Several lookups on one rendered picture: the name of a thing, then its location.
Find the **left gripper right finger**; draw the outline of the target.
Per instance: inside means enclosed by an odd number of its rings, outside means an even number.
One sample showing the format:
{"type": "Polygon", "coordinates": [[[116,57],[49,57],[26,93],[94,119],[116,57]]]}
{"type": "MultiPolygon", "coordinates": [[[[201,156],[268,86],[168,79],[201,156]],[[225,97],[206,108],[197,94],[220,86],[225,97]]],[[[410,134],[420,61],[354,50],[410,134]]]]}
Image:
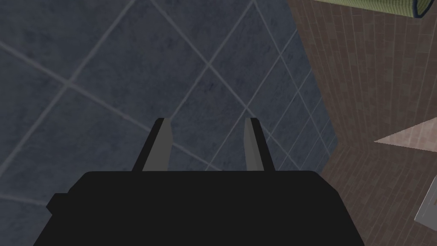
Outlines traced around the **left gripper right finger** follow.
{"type": "Polygon", "coordinates": [[[244,126],[245,163],[248,171],[275,171],[260,121],[246,118],[244,126]]]}

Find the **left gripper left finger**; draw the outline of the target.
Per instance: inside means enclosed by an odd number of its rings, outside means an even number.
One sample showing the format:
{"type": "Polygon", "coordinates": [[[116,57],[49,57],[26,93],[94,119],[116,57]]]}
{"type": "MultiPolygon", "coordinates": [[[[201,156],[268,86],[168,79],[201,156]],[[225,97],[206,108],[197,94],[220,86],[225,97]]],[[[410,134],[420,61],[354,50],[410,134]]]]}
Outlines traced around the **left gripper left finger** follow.
{"type": "Polygon", "coordinates": [[[169,118],[158,118],[135,161],[132,171],[167,171],[172,150],[172,128],[169,118]]]}

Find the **grey flat panel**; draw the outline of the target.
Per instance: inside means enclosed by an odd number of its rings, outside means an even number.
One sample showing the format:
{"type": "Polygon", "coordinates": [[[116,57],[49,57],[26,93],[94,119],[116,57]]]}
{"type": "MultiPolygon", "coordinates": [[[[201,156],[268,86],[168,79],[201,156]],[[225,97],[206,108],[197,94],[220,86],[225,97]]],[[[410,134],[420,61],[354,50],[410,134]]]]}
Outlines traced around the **grey flat panel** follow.
{"type": "Polygon", "coordinates": [[[414,221],[437,231],[437,175],[434,177],[414,221]]]}

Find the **green rug with dark edge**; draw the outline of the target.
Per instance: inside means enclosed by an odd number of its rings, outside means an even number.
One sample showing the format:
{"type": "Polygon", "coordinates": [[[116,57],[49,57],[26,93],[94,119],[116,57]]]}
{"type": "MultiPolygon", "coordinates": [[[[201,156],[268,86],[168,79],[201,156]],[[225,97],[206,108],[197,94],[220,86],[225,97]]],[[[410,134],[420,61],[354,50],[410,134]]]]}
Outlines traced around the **green rug with dark edge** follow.
{"type": "Polygon", "coordinates": [[[422,18],[434,0],[315,0],[411,18],[422,18]]]}

